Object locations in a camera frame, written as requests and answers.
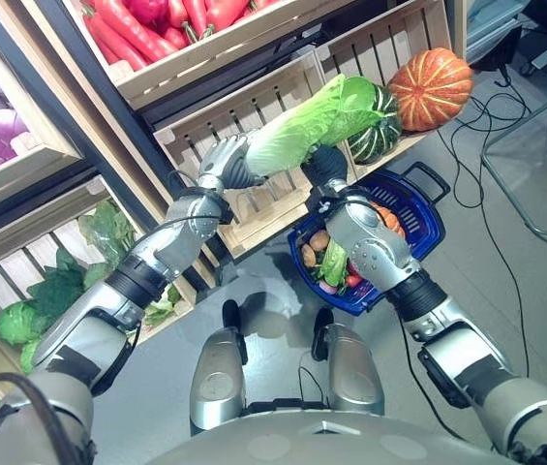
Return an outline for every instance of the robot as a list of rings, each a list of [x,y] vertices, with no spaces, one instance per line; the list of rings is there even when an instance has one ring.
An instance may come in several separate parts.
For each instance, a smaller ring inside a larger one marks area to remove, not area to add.
[[[129,358],[128,333],[218,225],[229,222],[224,191],[263,181],[245,164],[249,143],[249,135],[240,135],[213,145],[198,186],[185,189],[164,223],[50,329],[33,357],[31,388],[14,389],[0,404],[0,463],[93,462],[92,399]],[[224,328],[204,344],[192,382],[190,420],[198,434],[151,463],[547,464],[547,387],[513,373],[497,345],[430,278],[363,193],[346,184],[339,150],[317,150],[303,169],[317,186],[311,206],[328,209],[331,237],[422,344],[419,359],[447,402],[473,408],[499,454],[386,418],[369,349],[327,312],[317,317],[312,356],[328,362],[330,405],[248,409],[245,342],[227,303]]]

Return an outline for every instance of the pumpkin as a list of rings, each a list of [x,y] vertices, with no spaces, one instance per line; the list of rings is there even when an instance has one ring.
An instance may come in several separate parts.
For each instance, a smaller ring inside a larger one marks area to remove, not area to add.
[[[374,163],[394,147],[402,133],[398,101],[385,87],[375,84],[375,91],[373,109],[382,113],[382,118],[374,126],[348,138],[350,153],[357,165]]]
[[[471,94],[472,70],[451,50],[424,50],[400,68],[387,86],[398,99],[402,127],[427,131],[460,112]]]
[[[404,240],[406,240],[407,235],[405,233],[405,230],[402,229],[402,225],[400,224],[398,217],[394,215],[389,208],[385,206],[380,206],[378,203],[373,201],[371,201],[370,203],[380,214],[380,217],[385,222],[385,225],[396,234],[398,234],[400,237],[402,237]]]

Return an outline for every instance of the concrete floor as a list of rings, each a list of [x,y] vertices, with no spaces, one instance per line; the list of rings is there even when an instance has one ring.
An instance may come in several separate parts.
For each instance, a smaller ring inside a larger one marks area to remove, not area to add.
[[[527,80],[514,71],[511,74],[529,107],[536,109],[547,101],[546,77],[538,74]],[[485,102],[501,92],[493,83],[496,78],[499,78],[497,73],[478,75],[474,95]],[[519,111],[505,100],[496,100],[491,110],[499,115],[516,115]],[[475,114],[467,106],[461,117],[467,120]],[[478,125],[487,127],[487,121]],[[450,123],[442,128],[443,134],[450,134],[456,126],[456,122]],[[481,142],[478,133],[462,131],[456,143],[461,159],[475,172],[479,167]],[[453,160],[436,134],[387,168],[402,172],[415,160],[424,161],[453,183]],[[476,188],[467,176],[463,176],[459,187],[463,200],[476,200]],[[524,226],[486,172],[484,187],[488,221],[520,284],[531,374],[547,384],[547,240],[539,239]],[[538,185],[538,189],[547,193],[547,185]],[[492,335],[508,353],[515,369],[522,373],[523,345],[514,288],[488,238],[479,209],[462,208],[450,194],[439,203],[438,210],[447,234],[424,261],[425,267]],[[250,357],[245,367],[248,402],[298,397],[297,367],[301,359],[326,386],[325,364],[314,363],[305,356],[312,340],[314,317],[322,302],[294,269],[285,237],[274,238],[244,262],[227,269],[225,276],[227,285],[199,304],[196,311],[139,347],[113,389],[96,399],[93,438],[99,455],[95,463],[145,463],[189,439],[190,382],[204,340],[221,326],[221,306],[227,298],[243,305]],[[369,343],[386,395],[386,414],[441,431],[410,377],[400,328],[391,306],[382,301],[371,313],[358,318],[338,311],[336,319],[352,327]],[[414,360],[418,346],[413,345],[412,349]],[[443,419],[472,443],[488,448],[489,441],[472,411],[449,407],[417,365],[420,380]],[[318,398],[309,380],[304,381],[304,386],[307,398]]]

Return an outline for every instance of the green squash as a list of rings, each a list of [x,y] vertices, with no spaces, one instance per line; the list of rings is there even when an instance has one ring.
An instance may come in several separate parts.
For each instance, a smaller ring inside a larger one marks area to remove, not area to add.
[[[373,109],[382,113],[382,118],[374,126],[347,139],[352,159],[357,165],[374,163],[395,146],[402,133],[398,101],[385,87],[375,84],[375,90]]]

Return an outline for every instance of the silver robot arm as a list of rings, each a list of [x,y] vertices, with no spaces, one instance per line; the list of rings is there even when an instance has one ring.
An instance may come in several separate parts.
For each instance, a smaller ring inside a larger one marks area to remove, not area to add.
[[[334,192],[345,187],[342,180],[327,186]],[[422,343],[419,359],[445,399],[458,408],[473,407],[501,454],[547,464],[547,387],[513,373],[496,344],[430,279],[365,198],[346,201],[328,218],[327,230]]]
[[[249,136],[221,140],[201,164],[198,186],[188,188],[164,223],[141,239],[103,282],[82,295],[47,332],[33,356],[29,379],[62,423],[80,463],[91,463],[92,397],[107,390],[133,350],[128,334],[144,308],[198,257],[231,215],[225,189],[257,185],[244,163]],[[65,463],[56,456],[30,400],[19,389],[0,404],[0,463]]]

